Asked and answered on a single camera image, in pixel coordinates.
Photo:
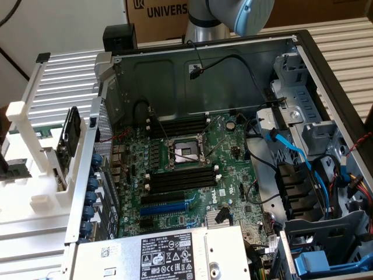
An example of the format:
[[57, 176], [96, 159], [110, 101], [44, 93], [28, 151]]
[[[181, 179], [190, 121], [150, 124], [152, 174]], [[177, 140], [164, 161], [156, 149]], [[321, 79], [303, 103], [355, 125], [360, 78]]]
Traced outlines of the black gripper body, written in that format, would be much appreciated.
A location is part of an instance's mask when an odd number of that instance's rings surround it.
[[7, 161], [5, 160], [2, 152], [0, 152], [0, 174], [2, 176], [5, 176], [8, 172], [8, 169], [9, 169], [9, 165]]

